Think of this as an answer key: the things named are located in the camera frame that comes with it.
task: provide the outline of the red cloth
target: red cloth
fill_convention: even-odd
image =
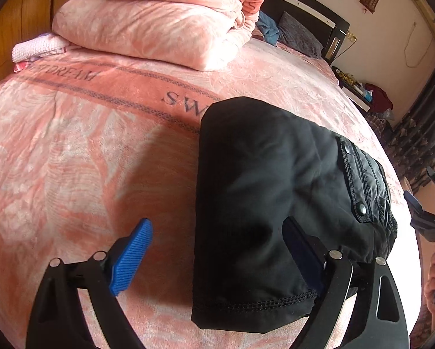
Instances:
[[[365,85],[366,90],[372,90],[372,106],[370,108],[371,113],[383,113],[387,109],[393,109],[393,103],[389,100],[387,93],[384,92],[378,86],[367,83]]]

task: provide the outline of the snap button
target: snap button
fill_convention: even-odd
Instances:
[[[364,215],[366,215],[366,206],[365,206],[363,203],[358,202],[358,203],[356,204],[356,212],[358,212],[358,215],[359,215],[359,216],[364,216]]]
[[[348,144],[346,142],[343,142],[342,145],[344,146],[344,151],[349,154],[350,153],[350,148],[348,147]]]

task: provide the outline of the pink bedspread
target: pink bedspread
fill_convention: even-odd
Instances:
[[[251,37],[258,39],[260,41],[264,42],[264,36],[261,33],[261,31],[258,29],[258,27],[255,27],[253,32],[251,32]],[[280,43],[279,41],[276,43],[277,48],[280,48],[286,52],[289,52],[296,56],[297,58],[300,58],[304,60],[307,63],[310,63],[314,67],[317,68],[319,72],[321,72],[326,78],[331,80],[333,83],[338,85],[338,79],[335,77],[334,73],[332,72],[331,67],[324,61],[324,59],[316,59],[316,58],[310,58],[309,56],[306,56],[302,54],[301,52],[298,52],[297,50],[294,50],[293,48],[290,48],[289,46]]]
[[[330,128],[383,165],[398,221],[388,262],[411,330],[421,301],[417,244],[379,141],[331,78],[252,39],[218,72],[74,50],[0,83],[0,327],[17,349],[49,260],[84,261],[141,217],[153,222],[153,243],[119,302],[147,348],[290,346],[305,319],[264,335],[190,321],[200,118],[211,103],[242,95]],[[86,293],[82,302],[95,343],[106,348]],[[349,300],[330,347],[351,308]]]

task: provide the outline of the patterned curtain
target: patterned curtain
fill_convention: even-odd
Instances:
[[[426,167],[435,170],[435,70],[385,150],[398,177],[407,177],[414,193],[429,182]]]

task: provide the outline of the black garment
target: black garment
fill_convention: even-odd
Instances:
[[[265,102],[212,104],[200,130],[192,321],[265,333],[309,315],[282,239],[304,231],[352,260],[386,258],[397,236],[381,165],[346,138]]]

